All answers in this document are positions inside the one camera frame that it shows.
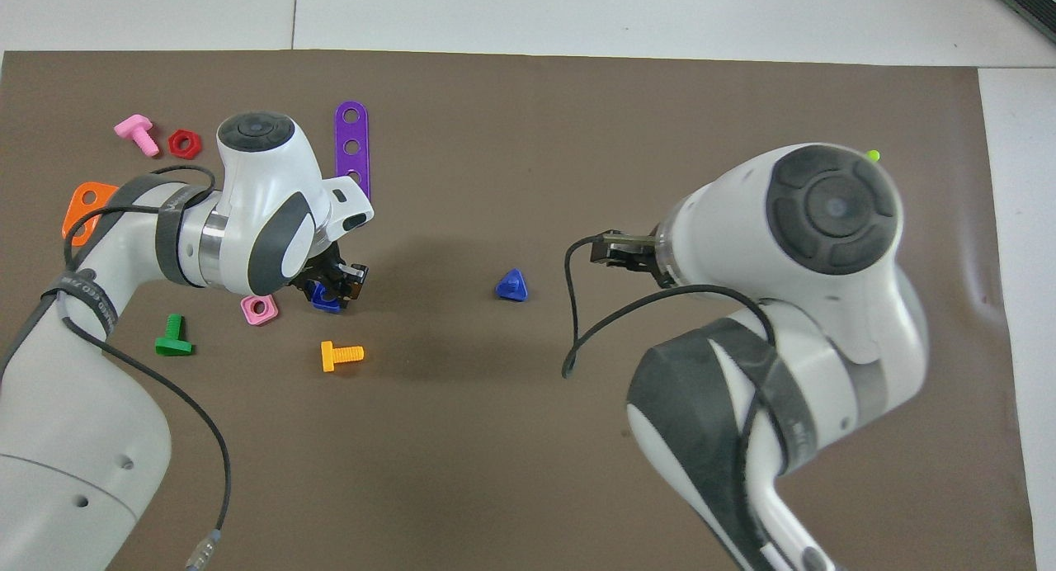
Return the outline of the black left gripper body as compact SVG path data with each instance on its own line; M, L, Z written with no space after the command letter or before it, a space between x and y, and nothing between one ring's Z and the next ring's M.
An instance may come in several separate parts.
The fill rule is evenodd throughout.
M325 290L342 290L347 285L346 263L341 259L340 245L331 243L324 251L306 260L301 271L288 281L288 286L299 290L307 289L309 282L321 285Z

